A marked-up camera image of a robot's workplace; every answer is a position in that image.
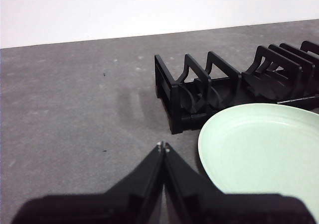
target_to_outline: gray countertop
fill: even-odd
[[[161,140],[202,172],[199,130],[171,135],[156,98],[155,54],[177,78],[185,53],[244,71],[258,45],[303,40],[319,42],[319,20],[1,50],[1,223],[31,198],[108,190]]]

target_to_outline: black dish rack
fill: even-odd
[[[300,49],[285,43],[259,46],[253,64],[240,73],[212,51],[207,54],[205,69],[186,54],[177,80],[155,55],[156,93],[166,109],[171,133],[199,129],[214,114],[235,105],[319,107],[318,55],[319,45],[310,41],[302,42]],[[213,64],[227,77],[211,79]],[[190,68],[197,78],[185,82]]]

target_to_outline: plate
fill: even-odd
[[[246,104],[212,116],[198,138],[202,165],[224,193],[299,198],[319,223],[319,115]]]

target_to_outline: plate rim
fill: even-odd
[[[207,165],[204,161],[204,158],[203,158],[203,151],[202,151],[202,142],[201,142],[201,138],[203,136],[203,133],[206,129],[206,127],[209,125],[209,123],[211,122],[211,120],[213,120],[214,118],[216,118],[216,115],[217,116],[220,116],[222,115],[223,113],[225,112],[228,112],[229,110],[232,110],[232,109],[238,109],[239,107],[246,107],[246,106],[272,106],[272,107],[278,107],[278,106],[281,106],[281,107],[284,107],[284,108],[287,108],[287,109],[292,109],[292,110],[298,110],[300,112],[306,112],[306,113],[310,113],[311,115],[314,115],[314,116],[319,116],[318,113],[315,113],[315,112],[312,112],[312,111],[308,111],[308,110],[304,110],[304,109],[301,109],[301,108],[297,108],[297,107],[293,107],[293,106],[286,106],[286,105],[281,105],[281,104],[270,104],[270,103],[250,103],[250,104],[243,104],[243,105],[237,105],[237,106],[232,106],[232,107],[229,107],[227,109],[224,109],[222,111],[219,111],[218,113],[216,113],[215,115],[213,115],[211,118],[209,118],[205,124],[203,125],[202,129],[200,130],[199,132],[199,136],[198,136],[198,141],[197,141],[197,149],[198,149],[198,155],[199,155],[199,159],[200,159],[200,162],[205,170],[205,173],[207,174],[207,176],[209,177],[210,181],[214,183],[214,185],[220,190],[220,184],[218,183],[215,183],[213,180],[214,178],[212,178],[211,174],[208,172],[208,168],[207,168]]]

